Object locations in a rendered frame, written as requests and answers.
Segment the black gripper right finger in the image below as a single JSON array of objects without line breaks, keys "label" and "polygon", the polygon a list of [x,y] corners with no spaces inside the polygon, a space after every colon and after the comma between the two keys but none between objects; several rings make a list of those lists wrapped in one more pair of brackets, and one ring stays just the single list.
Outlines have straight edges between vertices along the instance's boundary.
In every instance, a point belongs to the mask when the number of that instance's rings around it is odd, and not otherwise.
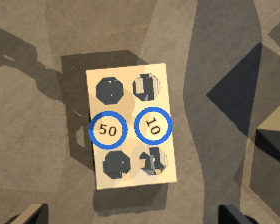
[{"label": "black gripper right finger", "polygon": [[218,224],[259,224],[255,219],[244,215],[235,205],[219,205]]}]

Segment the beige tube rack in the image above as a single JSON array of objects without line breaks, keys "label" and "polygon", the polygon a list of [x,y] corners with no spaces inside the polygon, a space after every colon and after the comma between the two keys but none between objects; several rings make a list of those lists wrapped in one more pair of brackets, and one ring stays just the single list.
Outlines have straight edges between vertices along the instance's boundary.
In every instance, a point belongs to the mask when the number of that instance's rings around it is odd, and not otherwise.
[{"label": "beige tube rack", "polygon": [[162,144],[147,145],[134,131],[137,114],[147,107],[162,108],[170,115],[165,63],[86,73],[91,120],[100,112],[114,111],[128,126],[119,147],[104,150],[93,144],[97,189],[177,181],[172,133]]}]

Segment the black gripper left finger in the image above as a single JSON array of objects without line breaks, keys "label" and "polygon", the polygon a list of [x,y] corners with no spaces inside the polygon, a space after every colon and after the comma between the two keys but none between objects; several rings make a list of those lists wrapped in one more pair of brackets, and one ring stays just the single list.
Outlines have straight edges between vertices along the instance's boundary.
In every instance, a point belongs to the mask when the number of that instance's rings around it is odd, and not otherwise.
[{"label": "black gripper left finger", "polygon": [[32,204],[4,224],[48,224],[48,204]]}]

